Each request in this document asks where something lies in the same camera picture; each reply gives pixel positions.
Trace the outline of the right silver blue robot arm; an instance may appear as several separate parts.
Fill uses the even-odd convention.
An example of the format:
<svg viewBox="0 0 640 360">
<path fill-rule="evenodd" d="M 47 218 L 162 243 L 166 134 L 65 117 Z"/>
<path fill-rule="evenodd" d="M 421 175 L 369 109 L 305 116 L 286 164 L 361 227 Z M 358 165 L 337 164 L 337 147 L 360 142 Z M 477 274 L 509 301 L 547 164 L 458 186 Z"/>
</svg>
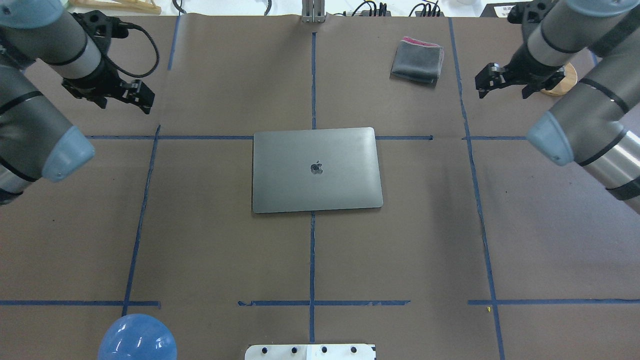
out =
<svg viewBox="0 0 640 360">
<path fill-rule="evenodd" d="M 574 162 L 613 198 L 639 210 L 639 137 L 621 119 L 639 104 L 637 0 L 531 0 L 510 9 L 523 43 L 508 64 L 475 76 L 478 97 L 512 85 L 522 98 L 551 91 L 583 49 L 599 63 L 540 117 L 526 139 L 558 166 Z"/>
</svg>

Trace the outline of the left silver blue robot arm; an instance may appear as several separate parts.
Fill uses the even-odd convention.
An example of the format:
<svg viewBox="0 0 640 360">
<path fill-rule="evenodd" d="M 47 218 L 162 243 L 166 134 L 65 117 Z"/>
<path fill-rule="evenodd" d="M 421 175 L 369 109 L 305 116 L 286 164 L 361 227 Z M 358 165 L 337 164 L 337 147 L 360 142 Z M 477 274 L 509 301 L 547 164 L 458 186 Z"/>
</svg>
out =
<svg viewBox="0 0 640 360">
<path fill-rule="evenodd" d="M 44 67 L 76 100 L 105 109 L 121 101 L 150 114 L 154 92 L 143 82 L 159 64 L 142 74 L 126 71 L 109 56 L 114 39 L 141 26 L 102 11 L 71 13 L 59 0 L 1 2 L 0 193 L 7 205 L 41 179 L 61 182 L 95 155 L 89 139 L 41 91 Z"/>
</svg>

